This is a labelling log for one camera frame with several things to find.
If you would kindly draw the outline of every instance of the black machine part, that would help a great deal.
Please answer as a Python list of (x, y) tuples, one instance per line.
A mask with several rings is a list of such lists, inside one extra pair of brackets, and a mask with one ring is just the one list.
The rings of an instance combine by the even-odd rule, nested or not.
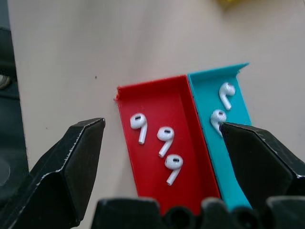
[(0, 107), (1, 211), (29, 174), (11, 32), (4, 28), (0, 28)]
[(221, 126), (238, 184), (251, 206), (271, 196), (305, 196), (305, 163), (270, 132), (248, 125)]
[(220, 199), (207, 198), (199, 216), (177, 206), (162, 217), (151, 199), (103, 199), (91, 229), (305, 229), (305, 164), (265, 130), (224, 123), (221, 131), (253, 209), (229, 212)]
[(0, 214), (0, 229), (69, 229), (83, 220), (105, 119), (71, 126), (34, 166)]
[(103, 199), (91, 229), (305, 229), (305, 197), (268, 198), (264, 212), (246, 207), (229, 212), (216, 198), (205, 199), (201, 207), (198, 216), (174, 207), (162, 217), (152, 199)]

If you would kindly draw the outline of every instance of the earbud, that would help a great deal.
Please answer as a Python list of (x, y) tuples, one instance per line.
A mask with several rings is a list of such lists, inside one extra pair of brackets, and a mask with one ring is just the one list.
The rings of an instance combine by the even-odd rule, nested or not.
[(171, 155), (167, 156), (167, 158), (165, 160), (165, 166), (167, 168), (173, 170), (173, 172), (171, 173), (171, 175), (168, 177), (168, 179), (166, 181), (169, 186), (171, 186), (173, 184), (173, 182), (176, 180), (176, 178), (181, 170), (182, 164), (183, 164), (183, 160), (182, 160), (182, 157), (180, 157), (179, 155), (171, 154)]
[(220, 123), (223, 123), (226, 120), (227, 120), (227, 116), (225, 115), (225, 112), (222, 110), (215, 110), (211, 115), (211, 124), (221, 137), (223, 137), (223, 134), (220, 132)]
[(147, 132), (147, 120), (145, 115), (138, 113), (130, 118), (130, 126), (132, 129), (141, 128), (139, 136), (139, 144), (143, 145), (145, 142), (146, 132)]
[(159, 129), (157, 137), (159, 140), (165, 141), (165, 144), (162, 146), (162, 148), (159, 151), (160, 157), (164, 157), (167, 150), (171, 147), (173, 143), (173, 136), (174, 136), (174, 132), (172, 128), (168, 126), (164, 126)]
[(219, 97), (221, 102), (223, 102), (226, 110), (230, 110), (232, 108), (230, 101), (227, 96), (233, 96), (235, 94), (235, 87), (230, 83), (224, 83), (219, 89)]

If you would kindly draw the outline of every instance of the white table surface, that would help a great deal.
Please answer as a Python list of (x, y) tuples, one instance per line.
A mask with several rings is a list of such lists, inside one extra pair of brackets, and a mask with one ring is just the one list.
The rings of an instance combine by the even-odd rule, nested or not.
[(98, 199), (136, 196), (118, 85), (251, 62), (238, 79), (253, 125), (305, 161), (303, 0), (226, 11), (215, 0), (10, 0), (9, 9), (30, 168), (70, 125), (106, 119), (79, 228), (90, 228)]

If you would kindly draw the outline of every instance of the red tray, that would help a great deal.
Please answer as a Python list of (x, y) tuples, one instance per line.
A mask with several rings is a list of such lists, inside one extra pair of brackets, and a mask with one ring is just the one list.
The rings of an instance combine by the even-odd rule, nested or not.
[[(186, 75), (118, 87), (116, 101), (140, 197), (158, 200), (162, 214), (174, 206), (185, 206), (199, 214), (204, 198), (220, 198)], [(144, 145), (138, 143), (140, 129), (130, 127), (130, 118), (136, 113), (143, 113), (147, 119)], [(175, 134), (164, 158), (158, 156), (164, 144), (157, 138), (162, 126), (170, 126)], [(183, 158), (172, 186), (166, 183), (172, 171), (164, 165), (170, 154)]]

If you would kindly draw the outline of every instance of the white earbud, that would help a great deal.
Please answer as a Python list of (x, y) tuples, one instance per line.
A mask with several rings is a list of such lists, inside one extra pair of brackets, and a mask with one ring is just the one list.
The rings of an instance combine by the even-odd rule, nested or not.
[(220, 132), (220, 123), (223, 123), (227, 120), (227, 116), (225, 115), (225, 112), (222, 110), (215, 110), (211, 115), (211, 124), (219, 133), (221, 137), (223, 137), (223, 134)]
[(219, 89), (219, 97), (221, 102), (223, 102), (226, 110), (230, 110), (232, 108), (230, 101), (227, 96), (233, 96), (235, 94), (235, 87), (230, 83), (224, 83)]
[(183, 164), (182, 157), (176, 154), (168, 155), (165, 160), (165, 166), (169, 169), (172, 169), (173, 172), (170, 174), (170, 176), (167, 179), (167, 184), (171, 186), (173, 182), (176, 180), (180, 170), (181, 166)]
[(139, 144), (143, 145), (145, 142), (146, 132), (147, 132), (147, 120), (145, 115), (138, 113), (130, 118), (130, 126), (132, 129), (141, 128)]
[(157, 137), (159, 140), (165, 141), (165, 144), (162, 146), (162, 148), (159, 151), (160, 157), (164, 157), (167, 150), (171, 147), (173, 143), (173, 136), (174, 136), (174, 132), (172, 128), (168, 126), (164, 126), (159, 129)]

